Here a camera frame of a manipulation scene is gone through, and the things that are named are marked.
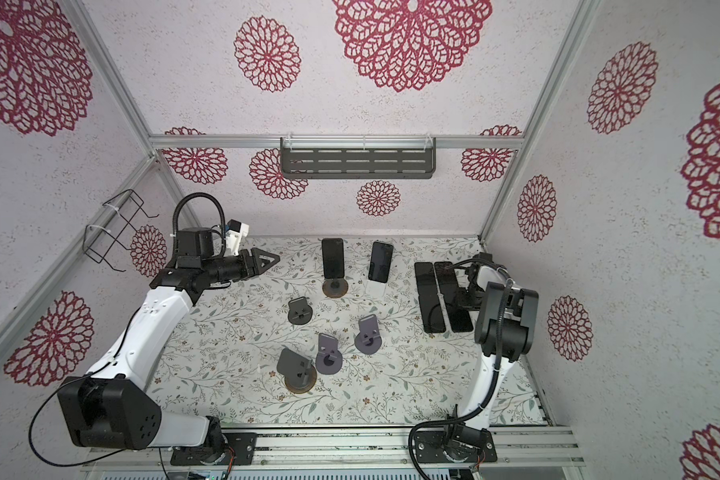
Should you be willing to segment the black phone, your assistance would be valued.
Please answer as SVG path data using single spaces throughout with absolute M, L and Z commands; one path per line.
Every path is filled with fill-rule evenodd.
M 435 262 L 435 275 L 438 288 L 446 304 L 455 305 L 458 297 L 459 284 L 456 270 L 451 262 Z
M 427 309 L 438 304 L 438 286 L 434 264 L 431 262 L 415 262 L 414 273 L 420 306 Z
M 442 306 L 439 302 L 422 305 L 421 315 L 425 333 L 441 334 L 446 332 Z
M 386 284 L 389 280 L 394 246 L 388 243 L 374 241 L 370 256 L 368 280 Z
M 445 307 L 452 332 L 468 333 L 474 330 L 472 318 L 468 310 L 451 302 L 445 302 Z
M 326 280 L 345 276 L 344 240 L 324 238 L 321 240 L 323 273 Z

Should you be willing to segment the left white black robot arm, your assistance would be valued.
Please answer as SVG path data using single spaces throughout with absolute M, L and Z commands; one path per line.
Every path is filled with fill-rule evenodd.
M 244 224 L 224 233 L 212 228 L 175 232 L 168 265 L 150 284 L 142 303 L 107 353 L 85 375 L 67 378 L 57 399 L 78 447 L 115 450 L 179 447 L 225 454 L 217 418 L 164 411 L 146 392 L 174 328 L 201 295 L 218 286 L 258 277 L 280 261 L 259 248 L 243 249 Z

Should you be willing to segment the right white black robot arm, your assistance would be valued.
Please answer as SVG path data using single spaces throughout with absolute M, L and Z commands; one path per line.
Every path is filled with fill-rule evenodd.
M 468 389 L 456 408 L 457 424 L 490 426 L 490 412 L 508 373 L 533 344 L 539 295 L 519 286 L 508 270 L 476 259 L 468 268 L 468 299 L 477 307 L 474 342 L 479 355 Z

